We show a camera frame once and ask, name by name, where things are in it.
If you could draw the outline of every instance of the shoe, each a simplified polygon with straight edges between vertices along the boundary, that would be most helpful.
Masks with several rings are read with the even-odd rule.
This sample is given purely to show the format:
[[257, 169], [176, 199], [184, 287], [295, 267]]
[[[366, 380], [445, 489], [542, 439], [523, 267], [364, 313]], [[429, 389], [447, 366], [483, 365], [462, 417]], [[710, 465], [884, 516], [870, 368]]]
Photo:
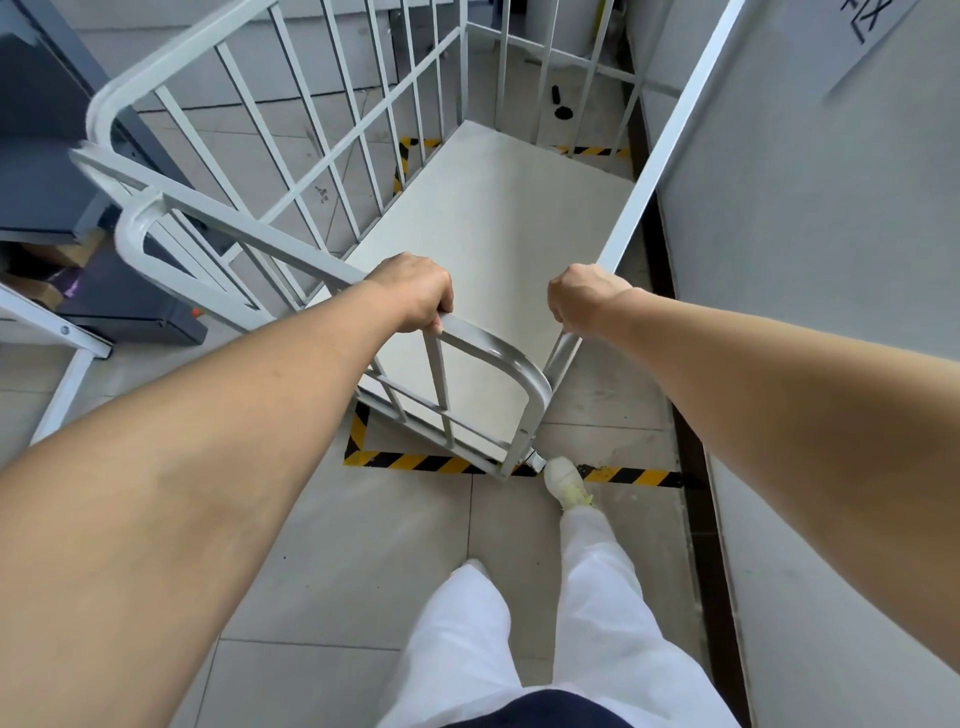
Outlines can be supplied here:
[[485, 566], [483, 565], [483, 562], [480, 561], [480, 559], [467, 559], [467, 560], [464, 562], [464, 566], [474, 567], [476, 570], [478, 570], [480, 573], [482, 573], [482, 574], [483, 574], [484, 576], [486, 576], [488, 579], [490, 578], [490, 575], [487, 573], [487, 567], [485, 567]]
[[576, 466], [565, 457], [547, 461], [543, 469], [543, 481], [550, 495], [560, 502], [565, 511], [578, 505], [593, 504], [593, 496], [587, 492], [584, 479], [577, 473]]

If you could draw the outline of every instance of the hand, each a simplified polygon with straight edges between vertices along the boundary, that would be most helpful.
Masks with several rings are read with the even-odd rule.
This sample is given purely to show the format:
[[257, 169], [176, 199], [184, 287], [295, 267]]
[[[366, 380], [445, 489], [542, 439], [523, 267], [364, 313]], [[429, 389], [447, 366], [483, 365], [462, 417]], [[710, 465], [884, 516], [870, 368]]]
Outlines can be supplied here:
[[547, 305], [564, 330], [578, 336], [594, 335], [604, 304], [633, 288], [626, 280], [598, 265], [574, 263], [547, 287]]
[[388, 257], [367, 275], [388, 293], [402, 320], [397, 331], [423, 329], [438, 334], [444, 330], [441, 313], [453, 311], [453, 282], [445, 268], [428, 257], [401, 253]]

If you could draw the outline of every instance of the yellow and black hazard tape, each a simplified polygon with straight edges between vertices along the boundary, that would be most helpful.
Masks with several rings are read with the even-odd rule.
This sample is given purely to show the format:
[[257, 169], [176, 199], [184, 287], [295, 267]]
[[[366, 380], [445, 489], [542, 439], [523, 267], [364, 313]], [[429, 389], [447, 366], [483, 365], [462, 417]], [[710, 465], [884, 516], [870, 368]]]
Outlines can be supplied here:
[[[370, 408], [363, 402], [357, 402], [350, 422], [350, 435], [347, 438], [347, 450], [344, 452], [344, 465], [353, 468], [386, 468], [394, 471], [419, 471], [421, 473], [450, 473], [482, 475], [484, 472], [472, 463], [456, 455], [413, 455], [404, 452], [384, 452], [363, 449], [367, 438], [367, 423], [370, 421]], [[659, 486], [661, 488], [683, 488], [682, 473], [660, 471], [646, 468], [615, 468], [605, 466], [594, 468], [592, 465], [578, 465], [577, 470], [587, 483], [627, 483], [632, 485]], [[511, 475], [533, 477], [537, 472], [526, 463], [520, 463]]]
[[[426, 139], [423, 142], [423, 146], [427, 149], [433, 149], [434, 147], [439, 147], [441, 139]], [[400, 164], [403, 165], [403, 179], [407, 179], [407, 172], [410, 169], [410, 148], [416, 147], [420, 144], [420, 140], [415, 136], [402, 136], [400, 141], [397, 143], [397, 148], [400, 150]], [[400, 186], [400, 171], [396, 170], [394, 172], [394, 194], [399, 194], [402, 187]]]
[[[566, 144], [554, 144], [553, 149], [556, 149], [561, 154], [566, 154], [570, 151], [570, 148]], [[584, 155], [587, 157], [609, 157], [610, 155], [615, 155], [617, 157], [629, 157], [629, 149], [612, 149], [611, 147], [574, 147], [573, 155]]]

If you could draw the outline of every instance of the white wire cart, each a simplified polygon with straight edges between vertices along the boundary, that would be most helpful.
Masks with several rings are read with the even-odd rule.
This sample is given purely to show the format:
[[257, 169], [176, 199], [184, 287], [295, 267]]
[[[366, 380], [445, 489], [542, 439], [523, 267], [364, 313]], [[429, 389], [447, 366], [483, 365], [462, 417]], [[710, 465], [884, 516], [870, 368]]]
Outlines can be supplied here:
[[[540, 60], [535, 109], [541, 107], [552, 65], [584, 69], [586, 79], [573, 119], [575, 131], [569, 139], [571, 151], [584, 121], [594, 77], [600, 74], [633, 84], [626, 112], [615, 138], [610, 140], [611, 147], [619, 146], [639, 97], [642, 74], [635, 76], [599, 62], [612, 0], [606, 2], [601, 13], [589, 59], [553, 48], [552, 30], [544, 44], [511, 35], [510, 0], [504, 2], [505, 19], [500, 30], [469, 22], [466, 0], [457, 0], [457, 25], [440, 37], [437, 3], [430, 0], [432, 50], [419, 62], [413, 51], [409, 0], [401, 0], [404, 35], [400, 40], [406, 41], [412, 70], [393, 87], [388, 83], [376, 8], [372, 0], [365, 0], [383, 93], [379, 103], [366, 113], [361, 112], [351, 93], [354, 86], [332, 0], [320, 2], [343, 88], [348, 92], [345, 95], [353, 123], [335, 143], [327, 141], [288, 23], [276, 0], [238, 0], [221, 8], [121, 74], [94, 97], [86, 118], [88, 141], [74, 152], [74, 159], [123, 210], [114, 234], [117, 251], [145, 278], [240, 331], [263, 326], [275, 316], [240, 280], [228, 259], [208, 246], [194, 220], [233, 237], [290, 311], [318, 303], [361, 280], [388, 255], [401, 250], [430, 255], [453, 275], [457, 315], [443, 317], [444, 332], [439, 337], [393, 337], [363, 376], [357, 399], [487, 473], [504, 476], [524, 462], [539, 470], [543, 460], [534, 449], [535, 436], [580, 344], [575, 337], [562, 334], [546, 311], [545, 282], [572, 262], [596, 261], [607, 270], [615, 270], [744, 0], [730, 0], [633, 185], [501, 132], [512, 111], [505, 100], [507, 51], [513, 46]], [[276, 31], [321, 153], [299, 179], [295, 179], [277, 147], [241, 72], [242, 64], [228, 44], [231, 35], [263, 17], [269, 18]], [[493, 129], [468, 121], [471, 37], [499, 41]], [[459, 57], [455, 125], [444, 119], [441, 98], [441, 60], [448, 51]], [[250, 212], [234, 181], [168, 88], [171, 79], [188, 64], [211, 52], [246, 107], [285, 186], [285, 192], [262, 215]], [[399, 155], [396, 106], [401, 94], [412, 90], [416, 131], [419, 139], [425, 139], [425, 104], [421, 103], [420, 86], [427, 86], [426, 81], [436, 88], [442, 139], [429, 154], [426, 144], [419, 145], [421, 167], [407, 177]], [[118, 112], [151, 94], [166, 108], [228, 204], [114, 151], [111, 132]], [[536, 143], [540, 114], [534, 115], [537, 118], [530, 119], [529, 138]], [[383, 199], [380, 192], [367, 140], [372, 125], [378, 123], [382, 128], [383, 119], [396, 151], [401, 189], [391, 200]], [[334, 163], [354, 144], [370, 176], [378, 213], [365, 229], [361, 229], [348, 199], [344, 175]], [[323, 173], [332, 179], [357, 240], [344, 259], [327, 251], [304, 201], [304, 194]], [[290, 206], [309, 231], [308, 240], [275, 227], [277, 217]], [[147, 234], [174, 257], [179, 268], [144, 253]], [[295, 276], [294, 270], [315, 279], [317, 290], [305, 291], [302, 277]]]

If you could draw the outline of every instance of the person's right arm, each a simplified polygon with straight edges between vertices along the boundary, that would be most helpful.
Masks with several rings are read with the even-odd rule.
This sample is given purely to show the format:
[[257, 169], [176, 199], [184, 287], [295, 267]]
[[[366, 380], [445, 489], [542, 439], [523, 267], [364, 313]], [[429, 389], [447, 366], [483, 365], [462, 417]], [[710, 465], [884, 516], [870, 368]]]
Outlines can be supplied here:
[[551, 281], [549, 303], [642, 364], [710, 452], [960, 669], [960, 364], [661, 298], [597, 266]]

